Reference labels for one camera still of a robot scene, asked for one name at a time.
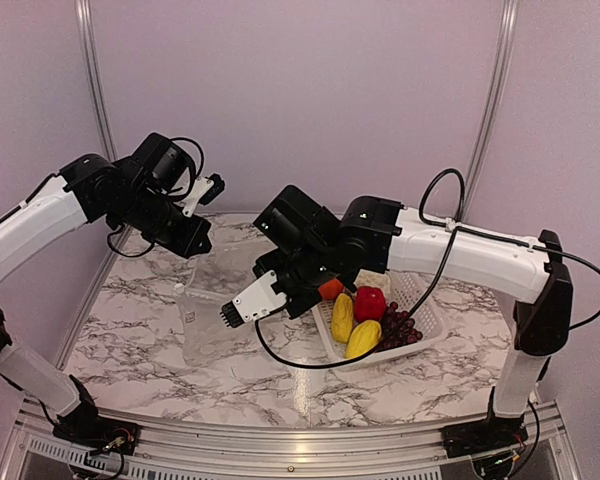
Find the red bell pepper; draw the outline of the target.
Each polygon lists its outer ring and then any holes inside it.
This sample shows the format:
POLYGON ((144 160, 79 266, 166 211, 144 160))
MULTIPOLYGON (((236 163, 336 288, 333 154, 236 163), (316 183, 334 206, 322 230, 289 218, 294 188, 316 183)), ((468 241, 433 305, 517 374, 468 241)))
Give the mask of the red bell pepper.
POLYGON ((354 317, 358 322, 380 320, 387 308, 384 292, 378 287, 359 287, 354 301, 354 317))

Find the white plastic basket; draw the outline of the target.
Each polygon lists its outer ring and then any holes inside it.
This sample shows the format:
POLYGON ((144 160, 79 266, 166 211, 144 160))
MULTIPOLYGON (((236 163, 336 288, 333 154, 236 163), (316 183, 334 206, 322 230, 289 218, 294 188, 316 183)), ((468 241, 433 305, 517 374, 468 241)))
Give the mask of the white plastic basket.
MULTIPOLYGON (((382 333, 393 331, 393 334, 388 342, 380 344, 373 354, 359 362, 345 365, 341 367, 342 369, 354 370, 418 355, 446 338, 447 327, 441 311, 433 302, 432 294, 408 319, 401 318, 401 314, 408 313, 425 293, 430 277, 425 276, 423 279, 416 273, 389 272, 388 282, 387 306, 395 303, 398 308, 396 313, 391 316, 385 314, 378 322, 382 326, 382 333)), ((338 342, 332 335, 331 320, 334 303, 335 301, 331 300, 322 301, 311 310, 330 363, 345 361, 347 348, 345 343, 338 342)))

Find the clear dotted zip bag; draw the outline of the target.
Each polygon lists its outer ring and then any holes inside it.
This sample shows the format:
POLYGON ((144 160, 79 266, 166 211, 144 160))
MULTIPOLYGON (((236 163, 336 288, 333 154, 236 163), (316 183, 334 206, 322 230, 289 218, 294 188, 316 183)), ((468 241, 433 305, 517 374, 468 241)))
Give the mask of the clear dotted zip bag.
POLYGON ((271 249, 266 240, 220 244, 197 258, 187 281, 173 285, 187 365, 202 366, 229 351, 236 333, 225 324, 221 308, 255 280, 252 268, 256 259, 271 249))

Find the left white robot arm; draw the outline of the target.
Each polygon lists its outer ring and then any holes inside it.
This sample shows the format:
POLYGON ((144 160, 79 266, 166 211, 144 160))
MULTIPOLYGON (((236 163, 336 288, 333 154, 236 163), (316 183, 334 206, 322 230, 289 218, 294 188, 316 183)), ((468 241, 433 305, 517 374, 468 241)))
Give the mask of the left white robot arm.
MULTIPOLYGON (((50 174, 24 201, 0 218, 0 283, 60 237, 105 219, 113 233, 125 227, 189 259, 211 249, 210 223, 196 215, 225 188, 202 174, 183 138, 150 134, 135 152, 109 161, 84 155, 50 174)), ((15 343, 0 309, 0 375, 51 408, 86 445, 105 438, 106 423, 85 389, 34 351, 15 343)))

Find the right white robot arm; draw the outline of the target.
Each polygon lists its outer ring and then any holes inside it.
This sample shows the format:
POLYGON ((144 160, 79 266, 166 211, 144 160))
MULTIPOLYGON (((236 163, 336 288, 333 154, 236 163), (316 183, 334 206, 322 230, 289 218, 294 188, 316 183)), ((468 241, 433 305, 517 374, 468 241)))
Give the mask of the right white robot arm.
POLYGON ((243 319, 284 310, 296 317, 320 300, 319 288, 337 278, 351 286, 362 270, 417 272, 448 277, 504 293, 514 300, 513 345, 496 384, 492 413, 475 438, 495 448, 514 431, 547 359, 561 350, 571 322, 574 287, 559 238, 505 235, 462 223, 464 206, 450 218, 424 208, 361 196, 340 217, 294 185, 286 186, 254 224, 275 246, 254 266, 242 294, 243 319))

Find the orange mini pumpkin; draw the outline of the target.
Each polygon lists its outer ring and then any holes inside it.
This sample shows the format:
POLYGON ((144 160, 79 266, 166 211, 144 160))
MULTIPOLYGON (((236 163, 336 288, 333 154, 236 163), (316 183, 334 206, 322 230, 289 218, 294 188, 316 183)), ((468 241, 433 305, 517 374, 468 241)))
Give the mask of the orange mini pumpkin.
POLYGON ((319 293, 325 301, 335 300, 343 291, 344 285, 337 278, 328 281, 319 288, 319 293))

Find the white cauliflower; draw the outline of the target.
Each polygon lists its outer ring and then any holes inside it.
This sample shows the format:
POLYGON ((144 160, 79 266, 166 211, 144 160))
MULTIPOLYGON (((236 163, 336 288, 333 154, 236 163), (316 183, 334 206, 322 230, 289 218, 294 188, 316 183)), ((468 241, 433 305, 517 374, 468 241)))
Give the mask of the white cauliflower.
POLYGON ((387 273, 380 274, 369 270, 361 270, 354 281, 357 289, 362 287, 378 288, 382 291, 386 300, 391 298, 391 278, 387 273))

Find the yellow corn left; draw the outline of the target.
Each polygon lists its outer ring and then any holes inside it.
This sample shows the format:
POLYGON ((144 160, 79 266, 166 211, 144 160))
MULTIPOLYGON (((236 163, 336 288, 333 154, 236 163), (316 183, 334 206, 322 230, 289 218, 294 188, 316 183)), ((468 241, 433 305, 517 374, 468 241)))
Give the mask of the yellow corn left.
POLYGON ((354 303, 352 298, 341 293, 336 298, 331 318, 331 334, 335 341, 346 344, 354 328, 354 303))

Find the yellow corn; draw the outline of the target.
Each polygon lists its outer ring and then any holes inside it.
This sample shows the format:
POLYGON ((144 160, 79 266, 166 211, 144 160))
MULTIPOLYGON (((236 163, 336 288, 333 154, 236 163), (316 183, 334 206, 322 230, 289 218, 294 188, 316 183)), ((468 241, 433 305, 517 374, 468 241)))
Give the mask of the yellow corn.
POLYGON ((331 334, 335 341, 346 344, 354 328, 354 303, 352 298, 341 293, 336 298, 331 318, 331 334))
POLYGON ((352 331, 345 350, 346 359, 358 358, 375 348, 382 338, 382 327, 378 321, 366 320, 352 331))

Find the yellow corn right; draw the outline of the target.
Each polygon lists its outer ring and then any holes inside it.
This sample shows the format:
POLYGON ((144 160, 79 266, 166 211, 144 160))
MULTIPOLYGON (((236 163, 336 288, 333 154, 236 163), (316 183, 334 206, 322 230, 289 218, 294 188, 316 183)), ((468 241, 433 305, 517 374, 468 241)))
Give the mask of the yellow corn right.
POLYGON ((378 321, 366 320, 352 331, 345 350, 346 359, 358 358, 375 348, 382 338, 382 327, 378 321))

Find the purple grape bunch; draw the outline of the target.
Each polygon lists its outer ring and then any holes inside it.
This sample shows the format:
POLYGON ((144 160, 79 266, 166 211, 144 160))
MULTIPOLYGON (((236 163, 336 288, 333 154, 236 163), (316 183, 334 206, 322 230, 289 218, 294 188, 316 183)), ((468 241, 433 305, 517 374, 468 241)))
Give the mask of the purple grape bunch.
POLYGON ((397 302, 388 304, 380 319, 382 338, 378 350, 386 351, 418 343, 423 333, 416 328, 416 322, 408 316, 407 310, 401 310, 397 302))

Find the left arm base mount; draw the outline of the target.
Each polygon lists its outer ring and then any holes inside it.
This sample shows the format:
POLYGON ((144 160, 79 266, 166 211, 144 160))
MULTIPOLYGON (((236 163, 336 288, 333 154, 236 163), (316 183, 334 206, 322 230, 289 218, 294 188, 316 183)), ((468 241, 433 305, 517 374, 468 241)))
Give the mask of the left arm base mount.
POLYGON ((66 415, 57 414, 52 434, 56 438, 90 447, 94 455, 118 450, 123 455, 135 451, 140 427, 136 423, 100 415, 86 387, 72 375, 79 404, 66 415))

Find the left aluminium frame post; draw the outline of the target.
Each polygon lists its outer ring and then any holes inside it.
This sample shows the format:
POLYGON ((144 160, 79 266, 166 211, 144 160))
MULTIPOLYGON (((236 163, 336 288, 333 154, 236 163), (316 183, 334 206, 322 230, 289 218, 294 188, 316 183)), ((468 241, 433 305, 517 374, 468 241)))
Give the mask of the left aluminium frame post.
POLYGON ((99 68, 91 2, 89 0, 76 0, 75 11, 97 132, 104 154, 109 160, 115 160, 117 151, 99 68))

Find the aluminium frame post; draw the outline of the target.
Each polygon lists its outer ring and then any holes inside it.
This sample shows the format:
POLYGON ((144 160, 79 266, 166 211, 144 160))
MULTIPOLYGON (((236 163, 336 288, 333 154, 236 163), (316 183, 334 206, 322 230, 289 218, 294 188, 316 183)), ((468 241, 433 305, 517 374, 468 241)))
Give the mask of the aluminium frame post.
POLYGON ((97 132, 104 154, 109 160, 115 160, 117 151, 99 68, 91 2, 89 0, 76 0, 75 11, 97 132))
POLYGON ((511 64, 519 6, 520 2, 517 0, 505 0, 502 2, 500 25, 486 102, 466 175, 464 220, 468 218, 470 206, 479 185, 480 175, 486 164, 499 106, 503 98, 511 64))

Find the right aluminium frame post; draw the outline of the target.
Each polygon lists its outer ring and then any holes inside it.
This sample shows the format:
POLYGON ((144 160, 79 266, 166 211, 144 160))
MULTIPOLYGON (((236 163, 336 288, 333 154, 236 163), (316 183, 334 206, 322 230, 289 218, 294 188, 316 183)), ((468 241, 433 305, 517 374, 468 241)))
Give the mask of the right aluminium frame post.
POLYGON ((468 218, 470 206, 479 185, 480 175, 486 164, 499 106, 503 98, 511 64, 519 6, 520 2, 517 0, 505 0, 502 2, 500 25, 486 102, 466 175, 464 220, 468 218))

